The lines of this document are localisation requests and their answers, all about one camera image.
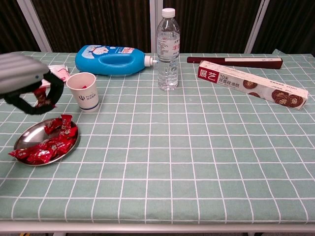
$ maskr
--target white bottle cap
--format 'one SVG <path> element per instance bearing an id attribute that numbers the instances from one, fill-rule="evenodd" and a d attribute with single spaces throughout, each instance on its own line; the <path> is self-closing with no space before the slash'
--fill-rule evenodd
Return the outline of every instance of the white bottle cap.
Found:
<path id="1" fill-rule="evenodd" d="M 157 63 L 157 60 L 153 60 L 151 56 L 144 56 L 144 66 L 152 66 L 153 63 Z"/>
<path id="2" fill-rule="evenodd" d="M 164 17 L 164 18 L 175 17 L 175 9 L 174 8 L 164 8 L 162 10 L 162 17 Z"/>

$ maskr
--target cartoon character label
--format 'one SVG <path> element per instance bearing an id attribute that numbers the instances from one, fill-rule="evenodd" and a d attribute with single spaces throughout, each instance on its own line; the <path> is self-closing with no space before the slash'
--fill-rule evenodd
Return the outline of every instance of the cartoon character label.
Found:
<path id="1" fill-rule="evenodd" d="M 131 54 L 134 48 L 112 47 L 102 45 L 90 45 L 82 53 L 82 56 L 88 59 L 94 59 L 107 54 L 128 53 Z"/>

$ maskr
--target bottle label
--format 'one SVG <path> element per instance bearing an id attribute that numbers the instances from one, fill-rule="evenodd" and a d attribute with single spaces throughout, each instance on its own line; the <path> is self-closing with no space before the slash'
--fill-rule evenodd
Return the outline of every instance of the bottle label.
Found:
<path id="1" fill-rule="evenodd" d="M 102 45 L 90 45 L 82 53 L 82 56 L 88 59 L 98 58 L 108 54 L 114 53 L 126 53 L 131 54 L 134 48 L 128 47 L 113 47 L 113 46 L 102 46 Z"/>
<path id="2" fill-rule="evenodd" d="M 164 40 L 163 38 L 157 39 L 157 54 L 164 57 L 175 57 L 179 55 L 180 39 Z"/>

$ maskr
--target cookie picture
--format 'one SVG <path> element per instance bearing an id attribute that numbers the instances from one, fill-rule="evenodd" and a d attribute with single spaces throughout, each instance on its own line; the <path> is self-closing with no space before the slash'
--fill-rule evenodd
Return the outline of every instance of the cookie picture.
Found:
<path id="1" fill-rule="evenodd" d="M 247 89 L 253 89 L 257 86 L 257 83 L 254 83 L 252 81 L 244 80 L 243 81 L 243 86 Z"/>
<path id="2" fill-rule="evenodd" d="M 275 103 L 289 107 L 291 106 L 291 98 L 288 95 L 280 95 L 276 97 Z"/>
<path id="3" fill-rule="evenodd" d="M 281 90 L 275 90 L 275 91 L 273 91 L 272 92 L 272 94 L 271 94 L 271 96 L 272 96 L 272 98 L 274 99 L 274 100 L 276 100 L 276 98 L 278 97 L 278 96 L 282 96 L 282 95 L 289 95 L 289 93 L 287 93 L 287 92 L 283 92 L 283 91 L 281 91 Z"/>
<path id="4" fill-rule="evenodd" d="M 291 105 L 290 107 L 298 107 L 303 103 L 303 98 L 298 95 L 290 95 Z"/>
<path id="5" fill-rule="evenodd" d="M 256 92 L 250 92 L 249 95 L 252 95 L 252 96 L 255 96 L 255 97 L 259 97 L 259 98 L 260 98 L 259 94 L 256 93 Z"/>

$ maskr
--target paper cup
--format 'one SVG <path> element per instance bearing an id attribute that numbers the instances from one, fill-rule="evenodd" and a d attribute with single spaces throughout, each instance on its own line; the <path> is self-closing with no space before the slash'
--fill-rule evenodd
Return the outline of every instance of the paper cup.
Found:
<path id="1" fill-rule="evenodd" d="M 82 72 L 69 77 L 66 85 L 71 90 L 75 100 L 83 112 L 93 112 L 98 109 L 99 101 L 96 88 L 96 76 Z"/>

